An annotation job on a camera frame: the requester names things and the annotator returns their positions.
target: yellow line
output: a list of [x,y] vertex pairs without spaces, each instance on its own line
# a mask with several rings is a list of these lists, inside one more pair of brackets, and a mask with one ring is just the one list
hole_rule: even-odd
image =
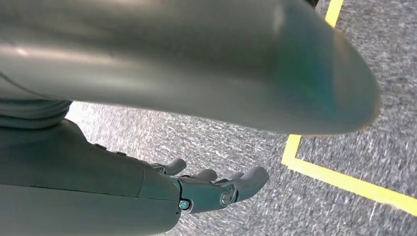
[[[331,0],[326,15],[326,21],[334,27],[337,22],[343,0]],[[306,176],[318,179],[325,183],[356,193],[382,204],[389,204],[409,214],[417,216],[417,199],[392,190],[365,182],[363,180],[326,169],[324,167],[296,158],[300,135],[290,134],[285,146],[281,163],[288,169],[297,171]]]
[[379,187],[363,180],[294,158],[288,169],[318,179],[349,192],[356,193],[382,204],[389,204],[417,216],[417,199]]
[[343,0],[331,0],[327,9],[326,22],[333,28],[336,26],[337,18],[342,9]]
[[301,140],[301,135],[290,134],[285,145],[284,154],[282,155],[281,163],[290,165],[290,162],[295,159],[297,155],[298,146]]

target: robotic arm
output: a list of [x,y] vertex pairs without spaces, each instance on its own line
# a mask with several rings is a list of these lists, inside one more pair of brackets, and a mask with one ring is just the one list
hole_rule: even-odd
[[0,0],[2,235],[157,234],[268,180],[176,176],[183,160],[90,144],[64,119],[74,100],[299,134],[353,132],[379,109],[363,59],[305,1]]

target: floor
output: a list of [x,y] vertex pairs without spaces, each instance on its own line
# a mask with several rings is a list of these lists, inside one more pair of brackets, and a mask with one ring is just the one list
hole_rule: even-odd
[[[329,0],[317,11],[325,15]],[[417,198],[417,1],[345,0],[336,28],[378,78],[382,110],[356,134],[301,140],[298,158]],[[175,114],[74,103],[87,138],[148,162],[183,158],[185,174],[221,177],[260,165],[270,181],[253,199],[183,215],[167,236],[415,236],[417,217],[288,170],[288,135]]]

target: gray plastic panel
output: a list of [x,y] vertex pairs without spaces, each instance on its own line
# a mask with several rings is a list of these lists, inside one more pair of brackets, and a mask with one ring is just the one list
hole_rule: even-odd
[[2,184],[137,197],[143,178],[141,161],[88,143],[70,121],[40,130],[0,128]]
[[281,133],[379,111],[374,76],[302,0],[2,0],[0,71],[51,99],[139,106]]
[[0,184],[4,236],[146,236],[170,230],[178,201]]

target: screw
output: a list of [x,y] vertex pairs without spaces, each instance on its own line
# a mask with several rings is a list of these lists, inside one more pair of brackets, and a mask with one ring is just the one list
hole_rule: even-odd
[[190,207],[190,202],[186,201],[186,200],[181,200],[179,202],[179,208],[183,209],[183,210],[187,210]]
[[222,193],[220,196],[220,206],[221,207],[227,207],[227,205],[230,203],[230,195],[227,192]]

